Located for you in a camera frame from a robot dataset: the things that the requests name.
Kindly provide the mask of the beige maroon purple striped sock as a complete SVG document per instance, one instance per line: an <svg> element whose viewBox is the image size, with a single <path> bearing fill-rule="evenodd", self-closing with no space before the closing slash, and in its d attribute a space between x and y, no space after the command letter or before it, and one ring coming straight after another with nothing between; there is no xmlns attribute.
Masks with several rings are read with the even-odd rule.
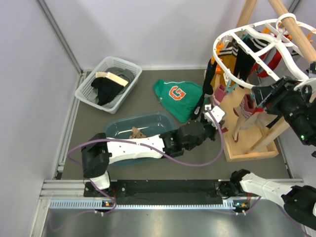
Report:
<svg viewBox="0 0 316 237"><path fill-rule="evenodd" d="M220 106L221 102L223 101L224 97L226 96L227 92L225 87L222 84L219 84L213 94L213 104L215 106ZM221 120L221 131L222 133L226 133L229 131L229 123L226 118L226 114Z"/></svg>

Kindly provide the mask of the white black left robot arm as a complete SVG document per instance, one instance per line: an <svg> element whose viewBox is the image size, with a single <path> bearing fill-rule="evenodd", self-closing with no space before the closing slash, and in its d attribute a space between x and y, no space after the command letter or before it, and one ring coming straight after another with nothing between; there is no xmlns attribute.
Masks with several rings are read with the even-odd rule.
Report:
<svg viewBox="0 0 316 237"><path fill-rule="evenodd" d="M83 176L95 184L96 192L106 196L112 190L107 171L110 164L143 158L177 158L208 138L214 140L219 128L212 119L203 119L145 138L114 139L99 133L81 148Z"/></svg>

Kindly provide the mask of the beige brown argyle sock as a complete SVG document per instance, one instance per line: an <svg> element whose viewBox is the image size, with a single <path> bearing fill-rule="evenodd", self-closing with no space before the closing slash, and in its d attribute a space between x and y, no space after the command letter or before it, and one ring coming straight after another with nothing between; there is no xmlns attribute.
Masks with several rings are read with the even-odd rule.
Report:
<svg viewBox="0 0 316 237"><path fill-rule="evenodd" d="M129 136L129 139L141 139L146 138L147 136L141 132L140 129L136 127L132 127L131 134Z"/></svg>

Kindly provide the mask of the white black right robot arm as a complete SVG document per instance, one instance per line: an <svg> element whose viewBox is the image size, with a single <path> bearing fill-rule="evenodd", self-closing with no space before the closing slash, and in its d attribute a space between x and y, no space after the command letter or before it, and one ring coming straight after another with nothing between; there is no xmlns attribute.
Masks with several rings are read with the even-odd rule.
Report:
<svg viewBox="0 0 316 237"><path fill-rule="evenodd" d="M214 164L197 169L180 168L171 165L167 169L168 178L205 178L228 179L233 171L247 169L256 175L270 179L289 179L283 154L277 140L270 142L260 151L251 151L251 147L267 133L266 128L252 125L247 130L238 133L238 142L232 138L237 116L233 107L238 106L246 93L247 88L236 87L225 96L221 107L227 112L229 118L229 131L224 134L225 152L220 155ZM219 232L222 236L233 236L234 232L241 232L245 228L247 237L280 237L302 236L294 225L282 214L277 206L269 201L261 200L257 206L246 216L234 217L232 215L211 213L212 221L220 224Z"/></svg>

